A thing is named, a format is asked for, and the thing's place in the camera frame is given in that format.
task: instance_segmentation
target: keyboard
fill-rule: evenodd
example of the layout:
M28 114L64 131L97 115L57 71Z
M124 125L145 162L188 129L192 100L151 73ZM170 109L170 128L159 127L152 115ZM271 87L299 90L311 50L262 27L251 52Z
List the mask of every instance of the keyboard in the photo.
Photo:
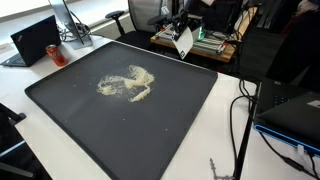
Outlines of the keyboard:
M17 59L13 60L11 63L12 64L24 64L24 61L21 58L21 56L19 56L19 57L17 57Z

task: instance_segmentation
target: cable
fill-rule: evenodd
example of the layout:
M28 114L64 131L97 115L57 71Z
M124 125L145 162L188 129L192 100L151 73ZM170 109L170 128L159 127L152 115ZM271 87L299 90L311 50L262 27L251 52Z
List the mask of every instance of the cable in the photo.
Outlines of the cable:
M313 161L313 155L309 154L309 157L310 157L310 160L311 160L311 163L312 163L312 170L314 172L314 175L315 175L317 180L320 180L319 176L318 176L318 173L316 171L316 166L315 166L314 161Z
M307 163L307 161L304 159L304 157L300 154L301 159L303 160L304 164L305 164L305 168L307 167L309 172L313 172L312 167L310 167L310 165Z
M278 151L276 151L272 146L271 144L267 141L267 139L264 137L264 135L259 132L262 139L266 142L266 144L268 145L268 147L275 153L277 154L285 163L287 163L288 165L290 165L291 167L295 168L296 170L298 171L301 171L301 172L304 172L306 174L308 174L309 176L319 180L319 178L316 177L316 175L313 175L311 174L309 171L307 171L304 166L302 166L301 164L297 163L296 161L292 160L291 158L289 157L286 157L286 156L283 156L281 155Z
M63 42L73 42L73 41L76 41L78 39L78 38L74 38L74 36L67 35L68 33L70 33L70 31L65 31L65 32L60 33L60 37L62 36L61 39L62 39ZM83 37L85 37L87 35L89 35L89 32L86 32L85 34L81 35L81 38L83 38Z
M78 20L78 22L82 25L82 22L80 21L80 19L72 12L70 11L70 13Z
M246 96L239 96L237 98L235 98L231 105L230 105L230 134L231 134L231 141L232 141L232 149L233 149L233 158L234 158L234 174L237 174L237 162L238 162L238 158L237 158L237 150L236 150L236 145L235 145L235 142L234 142L234 137L233 137L233 128L232 128L232 107L233 107L233 104L240 98L243 98L243 97L246 97Z
M236 146L235 146L235 141L234 141L234 135L233 135L233 124L232 124L232 108L233 108L233 105L234 103L240 99L240 98L246 98L249 100L249 106L248 106L248 113L249 113L249 117L250 119L252 120L252 116L250 114L250 107L251 107L251 101L254 102L254 98L252 96L250 96L249 94L249 91L245 88L245 83L244 83L244 79L240 79L240 82L239 82L239 89L241 91L241 96L235 98L231 105L230 105L230 134L231 134L231 141L232 141L232 149L233 149L233 156L234 156L234 172L233 174L236 175L237 174L237 171L238 171L238 166L237 166L237 162L238 162L238 157L237 157L237 150L236 150Z
M238 27L233 29L233 34L235 34L236 40L238 41L238 43L237 43L238 47L237 48L234 47L236 50L236 56L235 56L235 63L233 65L231 72L236 73L236 74L239 74L239 72L240 72L240 60L241 60L240 56L241 56L241 53L243 51L243 46L244 46L243 35L239 31L241 23L243 22L243 19L244 19L243 12L244 12L244 9L242 9L240 11L241 20L239 21Z

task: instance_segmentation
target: electronics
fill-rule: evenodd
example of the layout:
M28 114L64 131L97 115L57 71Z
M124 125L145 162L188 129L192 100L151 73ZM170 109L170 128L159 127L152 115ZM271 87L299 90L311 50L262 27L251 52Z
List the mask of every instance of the electronics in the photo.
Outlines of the electronics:
M320 95L307 92L256 115L254 129L293 147L302 145L308 153L320 156L319 117Z
M264 78L258 91L259 102L255 109L255 115L258 116L307 92L306 89L300 87Z
M243 0L216 0L203 16L204 29L232 34Z
M92 45L92 40L88 31L84 30L83 25L75 24L64 0L49 0L51 7L63 24L76 37L75 40L67 42L73 49L80 49Z
M19 53L2 62L4 66L30 67L46 55L46 46L61 44L54 16L11 35L11 38Z

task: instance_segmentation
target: laptop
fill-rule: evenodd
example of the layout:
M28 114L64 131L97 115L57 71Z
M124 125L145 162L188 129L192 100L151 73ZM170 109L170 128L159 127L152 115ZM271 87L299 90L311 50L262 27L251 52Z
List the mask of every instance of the laptop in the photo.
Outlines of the laptop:
M2 62L3 66L30 67L46 55L46 46L61 44L54 15L12 34L11 38L19 53Z
M300 87L264 78L258 90L259 102L256 105L255 116L307 92L308 90Z
M320 94L307 92L254 118L254 129L287 143L301 145L320 157Z

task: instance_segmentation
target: chair backrest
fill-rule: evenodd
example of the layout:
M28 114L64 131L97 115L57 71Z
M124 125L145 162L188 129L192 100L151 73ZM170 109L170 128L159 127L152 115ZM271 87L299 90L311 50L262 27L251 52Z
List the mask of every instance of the chair backrest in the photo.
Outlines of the chair backrest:
M154 26L147 25L147 22L161 15L162 3L163 0L128 0L131 20L137 31L156 31Z

